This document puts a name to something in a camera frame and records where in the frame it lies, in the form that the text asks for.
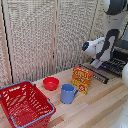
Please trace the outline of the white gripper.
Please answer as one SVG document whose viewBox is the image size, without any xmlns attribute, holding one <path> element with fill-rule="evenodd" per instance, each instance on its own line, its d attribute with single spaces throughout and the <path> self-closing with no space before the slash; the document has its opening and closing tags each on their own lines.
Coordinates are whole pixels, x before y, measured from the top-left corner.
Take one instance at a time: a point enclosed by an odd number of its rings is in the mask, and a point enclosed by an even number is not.
<svg viewBox="0 0 128 128">
<path fill-rule="evenodd" d="M 91 65 L 92 67 L 94 67 L 94 68 L 99 68 L 99 67 L 101 66 L 101 64 L 102 64 L 102 61 L 99 61 L 99 60 L 97 60 L 97 59 L 94 59 L 94 60 L 90 63 L 90 65 Z"/>
</svg>

